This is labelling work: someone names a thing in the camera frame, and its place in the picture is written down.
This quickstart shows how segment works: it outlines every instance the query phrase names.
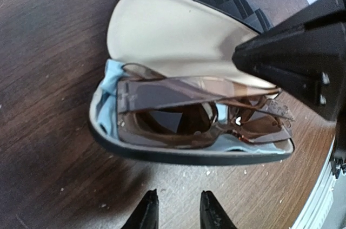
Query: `sunglasses case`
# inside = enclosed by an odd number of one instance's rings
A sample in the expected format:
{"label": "sunglasses case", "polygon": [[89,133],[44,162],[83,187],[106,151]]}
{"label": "sunglasses case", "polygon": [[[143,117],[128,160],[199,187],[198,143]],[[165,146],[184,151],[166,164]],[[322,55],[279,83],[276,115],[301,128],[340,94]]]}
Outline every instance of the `sunglasses case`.
{"label": "sunglasses case", "polygon": [[[240,72],[231,57],[235,47],[268,30],[263,11],[247,0],[116,0],[107,34],[111,59],[139,63],[167,76],[226,76],[232,81],[272,88]],[[196,150],[147,149],[120,142],[97,124],[102,91],[94,93],[89,127],[95,140],[126,158],[186,165],[246,165],[282,160],[294,151],[291,139],[281,152],[228,154]]]}

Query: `sunglasses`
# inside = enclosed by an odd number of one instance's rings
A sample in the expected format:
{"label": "sunglasses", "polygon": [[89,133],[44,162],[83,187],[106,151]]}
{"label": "sunglasses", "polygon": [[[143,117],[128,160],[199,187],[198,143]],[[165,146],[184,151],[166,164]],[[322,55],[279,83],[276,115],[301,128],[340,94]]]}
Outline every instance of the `sunglasses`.
{"label": "sunglasses", "polygon": [[269,147],[291,138],[294,117],[262,89],[218,77],[165,77],[140,64],[125,64],[117,82],[119,140],[135,146],[212,150]]}

